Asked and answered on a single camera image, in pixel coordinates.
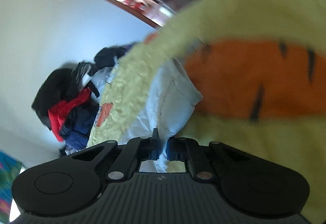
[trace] yellow fuzzy fabric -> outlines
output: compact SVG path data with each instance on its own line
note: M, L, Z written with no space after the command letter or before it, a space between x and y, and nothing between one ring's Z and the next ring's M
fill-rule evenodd
M149 45L137 45L120 60L117 75L101 100L101 104L112 102L113 108L103 124L93 129L88 145L119 141L144 107L157 69L168 59L182 56L197 38L205 43L221 38L282 39L309 45L323 54L326 0L196 1L162 28ZM205 126L197 123L201 118L206 120ZM325 118L250 124L193 115L185 130L193 126L196 129L187 133L202 144L223 141L299 171L311 187L304 215L313 224L326 219Z

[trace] white wall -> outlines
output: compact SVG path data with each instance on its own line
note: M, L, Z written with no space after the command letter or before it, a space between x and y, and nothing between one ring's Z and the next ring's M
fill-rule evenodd
M31 109L43 81L153 31L105 0L0 0L0 149L31 165L53 158L59 145Z

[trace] black robotic device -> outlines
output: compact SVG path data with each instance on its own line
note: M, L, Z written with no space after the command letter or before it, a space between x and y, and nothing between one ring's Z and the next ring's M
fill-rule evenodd
M160 153L155 129L151 138L110 140L32 167L13 183L23 210L13 223L309 223L300 215L309 185L291 169L220 142L172 137L167 158L186 172L139 172Z

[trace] white bedsheet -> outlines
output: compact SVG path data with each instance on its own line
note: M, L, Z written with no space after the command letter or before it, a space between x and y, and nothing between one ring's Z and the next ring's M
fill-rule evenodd
M157 127L161 144L165 149L167 140L185 126L195 105L202 98L181 63L173 58L157 71L149 89L145 107L120 138L119 144L126 144L134 137L151 137L153 129ZM166 152L163 151L160 159L154 161L156 171L165 173L166 164ZM152 162L144 162L141 170L152 172Z

